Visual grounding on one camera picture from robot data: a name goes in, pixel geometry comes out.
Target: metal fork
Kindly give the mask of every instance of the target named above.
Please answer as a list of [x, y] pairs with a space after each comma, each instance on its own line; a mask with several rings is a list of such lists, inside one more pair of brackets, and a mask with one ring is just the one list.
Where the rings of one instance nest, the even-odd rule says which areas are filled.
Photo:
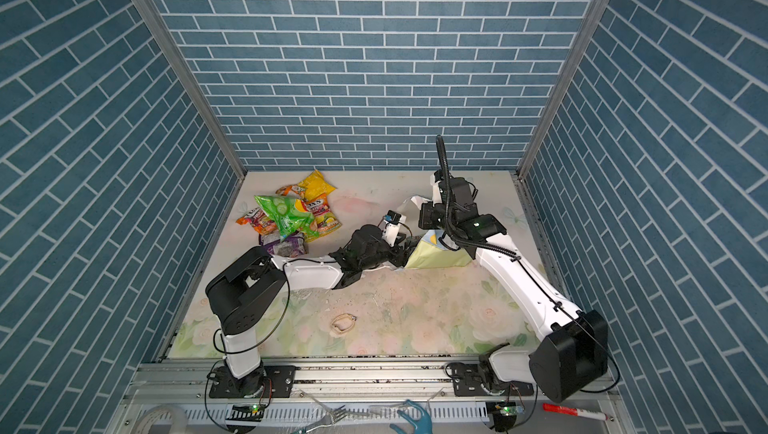
[[321, 427], [333, 426], [338, 421], [344, 419], [347, 414], [348, 412], [344, 409], [344, 406], [338, 407], [325, 414], [319, 421], [313, 422], [308, 426], [304, 426], [298, 431], [295, 431], [293, 434], [307, 434], [308, 432], [312, 432], [313, 430]]

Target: tiled wall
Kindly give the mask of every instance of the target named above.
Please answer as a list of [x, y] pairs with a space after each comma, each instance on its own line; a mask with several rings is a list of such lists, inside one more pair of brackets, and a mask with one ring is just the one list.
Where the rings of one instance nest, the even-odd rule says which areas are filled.
[[588, 2], [156, 0], [250, 170], [514, 169]]
[[0, 0], [0, 432], [105, 428], [233, 186], [129, 0]]
[[768, 432], [768, 0], [610, 0], [530, 186], [640, 432]]

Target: floral tablecloth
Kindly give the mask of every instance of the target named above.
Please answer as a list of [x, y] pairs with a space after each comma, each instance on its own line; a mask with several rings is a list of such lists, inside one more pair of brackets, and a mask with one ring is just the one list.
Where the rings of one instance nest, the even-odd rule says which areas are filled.
[[[270, 178], [276, 174], [248, 174], [169, 357], [218, 356], [211, 340], [219, 322], [210, 311], [204, 287], [237, 256], [255, 245], [249, 238], [255, 239], [255, 233], [252, 234], [248, 227], [236, 225], [234, 219], [239, 216], [239, 210], [254, 204], [255, 193], [269, 192], [282, 185], [282, 179]], [[296, 173], [281, 174], [294, 182], [302, 178]], [[310, 254], [333, 251], [349, 239], [354, 229], [371, 221], [376, 223], [382, 212], [397, 207], [411, 193], [419, 192], [408, 189], [427, 183], [424, 173], [382, 172], [367, 181], [360, 174], [327, 174], [329, 182], [338, 187], [330, 196], [331, 208], [345, 228], [312, 243]], [[398, 185], [396, 189], [371, 187], [371, 183], [385, 186], [387, 177], [396, 175], [400, 177], [392, 179], [397, 183], [390, 182]], [[478, 186], [481, 212], [493, 213], [499, 218], [522, 253], [543, 271], [508, 173], [456, 175], [465, 175]], [[428, 188], [422, 187], [420, 192], [428, 194]], [[256, 337], [261, 339], [272, 330], [283, 312], [285, 299], [286, 293], [278, 295], [257, 325]], [[356, 322], [354, 327], [340, 334], [331, 327], [331, 322], [344, 313], [354, 315]], [[260, 353], [262, 356], [465, 353], [482, 352], [503, 342], [510, 342], [524, 351], [533, 350], [538, 345], [517, 304], [488, 271], [473, 261], [465, 267], [444, 269], [378, 269], [364, 273], [359, 282], [345, 289], [293, 291], [283, 323], [260, 347]]]

